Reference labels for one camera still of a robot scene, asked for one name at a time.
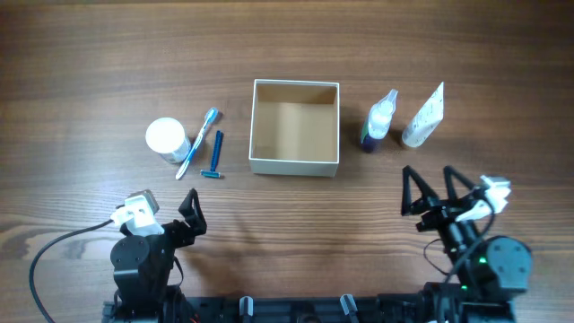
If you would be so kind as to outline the blue foam soap pump bottle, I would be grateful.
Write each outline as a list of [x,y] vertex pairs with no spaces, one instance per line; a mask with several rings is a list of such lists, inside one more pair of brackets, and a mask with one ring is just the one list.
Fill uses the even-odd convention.
[[398,90],[392,89],[371,107],[360,134],[360,145],[364,152],[374,152],[387,135],[396,111],[397,94]]

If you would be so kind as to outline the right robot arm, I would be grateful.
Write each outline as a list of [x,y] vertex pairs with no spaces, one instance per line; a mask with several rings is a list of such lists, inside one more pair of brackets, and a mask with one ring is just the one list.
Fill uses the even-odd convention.
[[410,167],[402,170],[401,214],[418,215],[419,232],[435,231],[452,267],[421,292],[422,321],[513,322],[513,301],[528,290],[532,250],[509,236],[489,236],[508,204],[509,179],[483,175],[474,183],[452,166],[443,170],[446,198]]

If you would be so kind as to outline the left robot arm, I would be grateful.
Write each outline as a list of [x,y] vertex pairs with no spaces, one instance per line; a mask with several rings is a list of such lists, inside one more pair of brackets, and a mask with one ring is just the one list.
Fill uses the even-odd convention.
[[104,322],[199,322],[198,311],[179,284],[170,284],[170,272],[182,266],[177,249],[206,234],[198,193],[189,190],[178,208],[182,220],[160,224],[159,205],[149,189],[125,199],[110,216],[124,238],[110,253],[117,285],[112,302],[102,311]]

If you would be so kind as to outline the white bamboo print lotion tube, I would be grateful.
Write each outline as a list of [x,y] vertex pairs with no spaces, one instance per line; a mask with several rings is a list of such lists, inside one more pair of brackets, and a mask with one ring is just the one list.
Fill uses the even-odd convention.
[[403,144],[410,148],[421,146],[443,118],[444,83],[441,83],[403,131]]

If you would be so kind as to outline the cotton swab round container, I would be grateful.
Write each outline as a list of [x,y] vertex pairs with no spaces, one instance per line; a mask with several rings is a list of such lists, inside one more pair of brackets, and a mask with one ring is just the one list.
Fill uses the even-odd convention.
[[150,149],[172,164],[183,162],[191,149],[184,127],[175,118],[154,120],[146,130],[145,141]]

